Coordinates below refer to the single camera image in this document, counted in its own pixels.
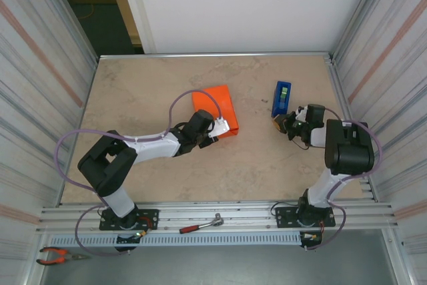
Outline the aluminium corner post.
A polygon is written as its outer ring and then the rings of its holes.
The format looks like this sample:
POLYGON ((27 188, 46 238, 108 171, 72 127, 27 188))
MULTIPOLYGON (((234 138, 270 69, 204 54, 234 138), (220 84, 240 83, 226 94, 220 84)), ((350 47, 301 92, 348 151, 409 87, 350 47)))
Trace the aluminium corner post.
POLYGON ((76 14, 74 14, 68 0, 52 0, 54 7, 59 12, 60 20, 65 24, 65 27, 78 48, 83 52, 86 58, 94 62, 95 65, 99 62, 99 57, 96 54, 92 44, 87 38, 76 14))
POLYGON ((344 28, 333 50, 330 52, 330 57, 336 59, 337 56, 347 48, 351 38, 353 38, 373 2, 374 0, 359 0, 347 26, 344 28))

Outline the orange handled pliers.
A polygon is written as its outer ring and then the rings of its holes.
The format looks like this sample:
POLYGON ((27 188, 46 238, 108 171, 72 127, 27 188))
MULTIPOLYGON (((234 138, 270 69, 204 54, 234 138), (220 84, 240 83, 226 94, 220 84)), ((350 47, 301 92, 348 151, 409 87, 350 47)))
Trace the orange handled pliers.
POLYGON ((55 257, 50 260, 36 259, 36 263, 42 266, 53 266, 57 264, 64 264, 67 261, 73 260, 85 260, 89 259, 89 256, 84 254, 72 254, 68 250, 56 248, 56 247, 44 247, 39 250, 40 253, 55 254, 55 257))

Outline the blue tape dispenser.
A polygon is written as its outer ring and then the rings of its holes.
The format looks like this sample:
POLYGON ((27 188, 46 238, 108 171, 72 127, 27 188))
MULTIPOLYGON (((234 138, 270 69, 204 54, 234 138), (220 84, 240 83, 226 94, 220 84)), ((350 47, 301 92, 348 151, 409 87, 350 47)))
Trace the blue tape dispenser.
POLYGON ((272 117, 287 114, 290 101, 292 84, 285 81, 278 81, 274 91, 272 104, 272 117))

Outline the white door frame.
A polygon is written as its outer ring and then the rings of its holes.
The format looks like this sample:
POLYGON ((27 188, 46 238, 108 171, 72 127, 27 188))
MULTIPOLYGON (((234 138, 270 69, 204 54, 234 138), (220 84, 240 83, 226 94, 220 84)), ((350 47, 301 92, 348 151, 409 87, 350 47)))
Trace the white door frame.
POLYGON ((127 0, 145 54, 158 53, 143 0, 127 0))

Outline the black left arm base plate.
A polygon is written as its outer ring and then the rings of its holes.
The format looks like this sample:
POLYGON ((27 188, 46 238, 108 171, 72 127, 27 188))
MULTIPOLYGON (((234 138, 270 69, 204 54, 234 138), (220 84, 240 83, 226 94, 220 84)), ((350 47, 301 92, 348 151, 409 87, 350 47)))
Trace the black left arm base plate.
POLYGON ((120 218, 109 208, 101 213, 99 229, 102 231, 156 230, 158 221, 159 210, 156 209, 135 208, 128 215, 120 218))

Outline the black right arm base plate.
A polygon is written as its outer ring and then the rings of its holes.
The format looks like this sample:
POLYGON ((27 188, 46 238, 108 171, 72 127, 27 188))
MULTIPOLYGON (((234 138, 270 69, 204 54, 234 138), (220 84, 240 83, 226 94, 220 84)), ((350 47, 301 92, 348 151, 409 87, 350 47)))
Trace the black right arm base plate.
POLYGON ((331 207, 279 207, 275 209, 275 215, 278 228, 319 228, 320 226, 336 226, 334 213, 331 207))

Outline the wide aluminium mounting rail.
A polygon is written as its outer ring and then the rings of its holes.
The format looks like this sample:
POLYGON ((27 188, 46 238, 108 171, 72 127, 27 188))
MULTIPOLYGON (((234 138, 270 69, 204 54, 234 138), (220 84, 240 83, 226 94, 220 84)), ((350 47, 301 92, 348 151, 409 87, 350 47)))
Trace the wide aluminium mounting rail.
MULTIPOLYGON (((273 206, 273 202, 146 202, 139 203, 141 209, 159 211, 157 233, 176 233, 179 229, 205 224, 219 213, 224 224, 219 228, 205 228, 202 232, 267 232, 277 229, 275 211, 283 204, 273 206)), ((329 230, 336 230, 346 217, 346 230, 377 230, 398 227, 397 219, 390 204, 372 200, 347 199, 338 200, 335 205, 343 208, 334 209, 336 225, 329 230)), ((93 204, 64 204, 58 208, 44 208, 36 227, 38 234, 70 234, 74 231, 80 215, 93 204)))

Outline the red handled ratchet wrench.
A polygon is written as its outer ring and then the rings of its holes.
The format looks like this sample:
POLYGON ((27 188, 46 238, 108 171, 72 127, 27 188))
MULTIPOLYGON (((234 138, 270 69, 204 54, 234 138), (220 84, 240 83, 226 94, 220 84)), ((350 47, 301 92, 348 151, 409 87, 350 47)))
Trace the red handled ratchet wrench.
POLYGON ((187 226, 187 227, 181 228, 179 230, 179 233, 180 234, 188 234, 190 232, 195 232, 195 231, 198 231, 198 230, 203 229, 203 228, 218 227, 218 226, 221 226, 223 223, 224 223, 224 219, 221 217, 221 214, 216 213, 215 218, 211 222, 206 223, 206 224, 198 224, 198 225, 192 225, 192 226, 187 226))

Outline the orange wrapping paper sheet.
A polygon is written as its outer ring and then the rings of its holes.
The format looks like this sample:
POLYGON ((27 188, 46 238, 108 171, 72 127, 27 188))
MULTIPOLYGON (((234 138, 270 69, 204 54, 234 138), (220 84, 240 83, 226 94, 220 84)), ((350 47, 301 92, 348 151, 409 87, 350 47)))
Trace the orange wrapping paper sheet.
MULTIPOLYGON (((232 103, 232 97, 228 86, 219 85, 215 87, 205 88, 203 89, 203 91, 210 94, 215 99, 221 109, 223 118, 227 121, 230 127, 230 130, 227 133, 220 135, 219 138, 226 138, 238 135, 238 119, 236 117, 236 112, 232 103)), ((216 104, 206 94, 200 92, 193 92, 191 94, 191 99, 195 111, 203 109, 212 114, 214 118, 217 118, 219 116, 219 111, 216 107, 216 104)))

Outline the aluminium side rail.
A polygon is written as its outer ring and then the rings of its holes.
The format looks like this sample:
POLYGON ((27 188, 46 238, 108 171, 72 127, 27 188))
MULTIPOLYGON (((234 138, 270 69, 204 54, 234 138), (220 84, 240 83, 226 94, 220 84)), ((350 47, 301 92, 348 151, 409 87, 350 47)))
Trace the aluminium side rail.
MULTIPOLYGON (((334 60, 329 53, 325 54, 324 62, 328 69, 330 81, 332 83, 332 87, 334 88, 335 96, 340 106, 340 111, 344 117, 352 119, 353 115, 350 110, 350 104, 348 103, 348 99, 344 93, 342 82, 340 81, 340 77, 338 75, 338 68, 336 67, 334 60)), ((363 178, 360 178, 359 183, 363 193, 362 199, 377 203, 378 199, 376 197, 375 188, 371 182, 371 176, 364 176, 363 178)))

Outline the thin aluminium table edge rail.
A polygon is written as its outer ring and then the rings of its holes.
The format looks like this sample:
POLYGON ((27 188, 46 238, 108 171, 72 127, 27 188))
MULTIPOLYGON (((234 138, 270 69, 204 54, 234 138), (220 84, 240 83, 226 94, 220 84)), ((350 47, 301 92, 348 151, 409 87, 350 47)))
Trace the thin aluminium table edge rail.
POLYGON ((244 53, 164 53, 138 55, 101 55, 99 60, 133 59, 133 58, 190 58, 190 57, 255 57, 255 56, 321 56, 329 57, 327 51, 274 51, 274 52, 244 52, 244 53))

